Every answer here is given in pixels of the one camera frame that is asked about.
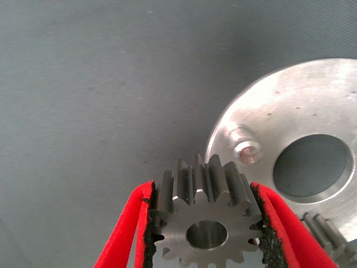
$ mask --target aluminum disc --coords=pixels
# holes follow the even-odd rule
[[[249,181],[280,193],[298,217],[302,218],[305,212],[320,213],[351,241],[357,238],[356,115],[357,60],[325,59],[298,64],[256,81],[231,102],[211,134],[205,161],[213,154],[219,154],[223,164],[235,161]],[[232,126],[247,126],[254,134],[263,154],[260,161],[244,165],[237,160],[237,152],[228,141]],[[337,162],[341,158],[331,158],[328,151],[326,156],[316,159],[329,167],[336,163],[332,170],[336,170],[338,178],[320,192],[284,191],[277,185],[278,181],[284,183],[284,179],[274,180],[274,167],[286,148],[305,137],[312,137],[305,144],[311,150],[316,149],[314,140],[324,138],[331,138],[345,148],[339,167]],[[292,161],[304,158],[301,154],[291,156]],[[317,173],[326,170],[315,168]],[[303,188],[303,182],[296,180],[293,185]]]

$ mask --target red foam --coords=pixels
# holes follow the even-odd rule
[[[264,212],[282,242],[290,268],[337,267],[276,192],[258,183],[252,183],[252,187],[258,189],[258,195],[264,201]]]
[[[153,183],[153,181],[144,183],[132,192],[94,268],[127,267],[137,226],[138,236],[134,268],[143,268],[146,248],[144,233],[149,220],[148,209],[153,192]]]

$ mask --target small metal gear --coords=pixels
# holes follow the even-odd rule
[[[199,154],[193,166],[177,160],[175,171],[165,171],[157,191],[153,232],[161,238],[163,258],[180,258],[180,267],[198,268],[226,260],[244,261],[242,251],[255,251],[254,228],[262,219],[243,174],[229,162],[222,167],[218,155],[204,164]]]

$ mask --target gray background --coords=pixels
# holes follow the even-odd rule
[[[203,154],[247,84],[357,58],[356,13],[355,1],[2,0],[0,267],[93,266],[133,188]]]

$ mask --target large hole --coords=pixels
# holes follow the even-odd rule
[[[192,247],[211,250],[222,245],[227,239],[226,228],[215,221],[200,221],[191,225],[186,234]]]
[[[338,138],[311,135],[290,144],[274,166],[277,189],[301,203],[328,198],[341,189],[352,172],[349,149]]]

